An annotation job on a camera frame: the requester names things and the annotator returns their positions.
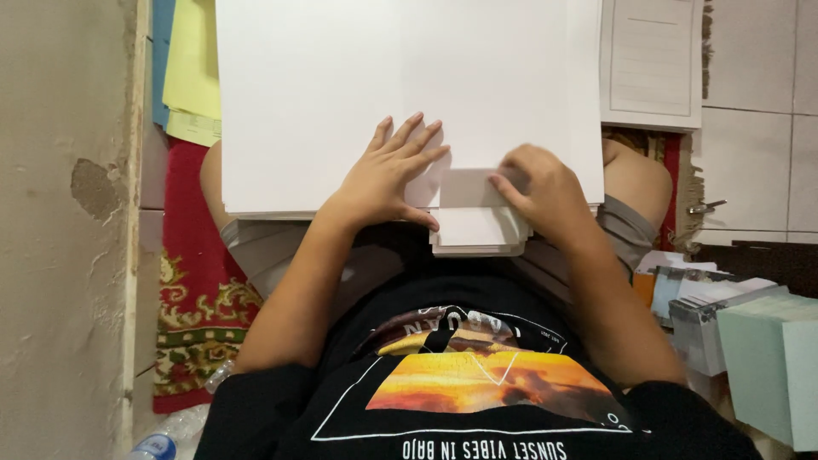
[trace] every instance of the left hand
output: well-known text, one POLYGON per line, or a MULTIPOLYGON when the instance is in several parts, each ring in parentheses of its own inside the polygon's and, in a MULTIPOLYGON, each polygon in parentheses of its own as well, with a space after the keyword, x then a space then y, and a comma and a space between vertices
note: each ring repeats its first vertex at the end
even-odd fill
POLYGON ((413 208, 403 200, 407 183, 449 152, 449 146, 442 146, 421 153, 443 126, 440 120, 407 143, 409 135, 422 120, 421 112, 414 114, 389 140, 386 132, 392 125, 392 117, 380 122, 361 159, 316 217, 330 216, 336 224, 353 232, 367 225, 401 219, 437 232, 440 226, 431 214, 413 208))

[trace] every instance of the right hand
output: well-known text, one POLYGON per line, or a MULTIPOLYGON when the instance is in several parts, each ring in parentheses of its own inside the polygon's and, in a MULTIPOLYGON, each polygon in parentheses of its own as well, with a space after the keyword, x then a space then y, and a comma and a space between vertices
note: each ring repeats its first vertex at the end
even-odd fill
POLYGON ((557 248, 565 250, 599 230, 577 175, 553 153, 524 144, 509 152, 500 167, 528 175, 527 195, 501 174, 490 175, 488 181, 557 248))

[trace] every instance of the black t-shirt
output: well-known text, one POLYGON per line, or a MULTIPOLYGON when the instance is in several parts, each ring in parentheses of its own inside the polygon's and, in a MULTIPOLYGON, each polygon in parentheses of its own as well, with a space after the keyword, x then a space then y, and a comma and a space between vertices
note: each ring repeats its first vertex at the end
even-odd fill
POLYGON ((682 386, 624 395, 553 299, 472 267, 442 264, 369 295, 330 332, 317 369, 227 378, 196 460, 760 458, 682 386))

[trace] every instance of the wall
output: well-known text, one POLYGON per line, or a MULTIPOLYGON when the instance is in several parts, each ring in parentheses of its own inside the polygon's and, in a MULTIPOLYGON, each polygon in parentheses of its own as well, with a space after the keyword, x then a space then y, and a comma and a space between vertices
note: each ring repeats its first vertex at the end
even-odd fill
POLYGON ((2 1, 2 458, 115 455, 134 3, 2 1))

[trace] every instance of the hand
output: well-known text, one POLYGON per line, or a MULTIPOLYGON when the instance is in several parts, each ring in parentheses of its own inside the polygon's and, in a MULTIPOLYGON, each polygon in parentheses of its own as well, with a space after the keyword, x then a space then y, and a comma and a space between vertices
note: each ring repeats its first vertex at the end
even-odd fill
POLYGON ((330 215, 334 222, 348 226, 353 232, 367 225, 399 219, 437 232, 440 226, 431 214, 403 200, 407 183, 449 151, 449 146, 442 146, 420 152, 440 130, 443 125, 440 120, 407 144, 409 135, 422 120, 422 113, 414 114, 389 140, 386 133, 392 125, 392 117, 380 122, 361 159, 318 214, 330 215))
POLYGON ((534 230, 563 250, 582 242, 599 227, 588 209, 577 175, 553 153, 529 144, 515 148, 501 163, 528 175, 528 194, 520 193, 501 174, 488 181, 531 224, 534 230))

